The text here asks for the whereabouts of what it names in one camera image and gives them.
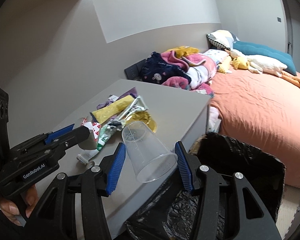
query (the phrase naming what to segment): trash bin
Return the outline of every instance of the trash bin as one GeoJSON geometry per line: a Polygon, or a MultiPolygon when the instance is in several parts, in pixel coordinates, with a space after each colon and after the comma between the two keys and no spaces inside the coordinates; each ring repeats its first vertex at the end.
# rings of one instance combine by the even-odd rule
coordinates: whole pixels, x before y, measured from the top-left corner
{"type": "MultiPolygon", "coordinates": [[[[217,133],[206,134],[197,156],[202,164],[210,166],[220,174],[244,174],[276,222],[286,170],[280,160],[256,147],[217,133]]],[[[188,240],[198,199],[198,196],[192,197],[184,190],[181,176],[176,169],[126,221],[127,231],[136,240],[188,240]]],[[[224,219],[225,200],[220,194],[216,239],[223,239],[224,219]]]]}

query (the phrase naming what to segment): plastic cup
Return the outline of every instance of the plastic cup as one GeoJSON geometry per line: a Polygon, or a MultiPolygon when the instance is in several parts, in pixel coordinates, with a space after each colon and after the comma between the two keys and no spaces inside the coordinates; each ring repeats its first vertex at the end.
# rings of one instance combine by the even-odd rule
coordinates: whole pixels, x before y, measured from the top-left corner
{"type": "Polygon", "coordinates": [[[144,122],[126,125],[122,138],[139,182],[151,182],[162,177],[178,160],[178,156],[170,152],[144,122]]]}

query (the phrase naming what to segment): patterned pillow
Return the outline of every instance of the patterned pillow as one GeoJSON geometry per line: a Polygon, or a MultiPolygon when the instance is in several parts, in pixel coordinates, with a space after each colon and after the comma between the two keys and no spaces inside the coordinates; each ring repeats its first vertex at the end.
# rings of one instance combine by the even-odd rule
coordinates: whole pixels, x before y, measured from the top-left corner
{"type": "Polygon", "coordinates": [[[238,41],[238,38],[230,31],[218,30],[207,34],[210,43],[220,49],[233,49],[233,43],[238,41]]]}
{"type": "Polygon", "coordinates": [[[222,63],[226,57],[229,56],[229,54],[224,50],[217,50],[217,49],[209,49],[203,55],[211,58],[216,65],[218,65],[220,62],[222,63]]]}

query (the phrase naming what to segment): teal pillow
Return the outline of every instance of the teal pillow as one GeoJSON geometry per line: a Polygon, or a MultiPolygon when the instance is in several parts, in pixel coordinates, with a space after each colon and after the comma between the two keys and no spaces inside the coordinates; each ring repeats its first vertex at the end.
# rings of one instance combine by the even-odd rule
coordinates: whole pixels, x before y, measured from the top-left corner
{"type": "Polygon", "coordinates": [[[252,42],[243,42],[237,41],[233,44],[233,48],[241,51],[244,55],[262,55],[271,58],[275,58],[282,62],[283,64],[287,65],[288,68],[285,69],[286,72],[290,73],[291,75],[297,76],[296,67],[293,63],[292,57],[288,53],[284,53],[282,51],[272,49],[268,46],[255,44],[252,42]]]}

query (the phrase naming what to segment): human hand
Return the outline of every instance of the human hand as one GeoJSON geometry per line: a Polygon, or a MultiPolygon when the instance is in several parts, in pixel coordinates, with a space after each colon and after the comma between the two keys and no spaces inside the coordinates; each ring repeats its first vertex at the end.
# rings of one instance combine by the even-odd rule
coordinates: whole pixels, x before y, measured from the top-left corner
{"type": "MultiPolygon", "coordinates": [[[[26,209],[26,216],[30,217],[31,212],[39,201],[38,192],[35,188],[35,185],[31,186],[27,190],[25,199],[30,205],[26,209]]],[[[15,217],[16,215],[20,215],[19,209],[15,203],[13,203],[11,200],[0,197],[0,209],[12,223],[16,224],[17,226],[21,226],[20,222],[15,217]]]]}

